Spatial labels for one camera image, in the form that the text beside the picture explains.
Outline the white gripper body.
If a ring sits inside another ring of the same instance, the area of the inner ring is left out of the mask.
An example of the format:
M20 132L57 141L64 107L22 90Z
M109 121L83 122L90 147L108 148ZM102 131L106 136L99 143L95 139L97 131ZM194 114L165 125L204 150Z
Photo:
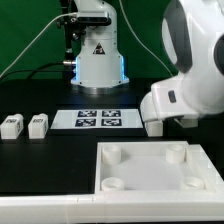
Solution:
M190 107L182 95L182 75L151 85L151 91L141 101L144 123L174 119L183 128L198 126L199 113Z

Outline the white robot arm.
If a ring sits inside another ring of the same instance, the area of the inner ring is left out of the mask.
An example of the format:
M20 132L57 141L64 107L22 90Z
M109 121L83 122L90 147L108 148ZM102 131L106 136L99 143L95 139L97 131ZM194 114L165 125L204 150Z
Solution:
M71 83L92 93L128 79L116 46L115 12L101 0L74 0L87 34ZM224 112L224 0L171 0L161 24L163 47L178 74L151 85L140 111L144 123L177 118L184 125Z

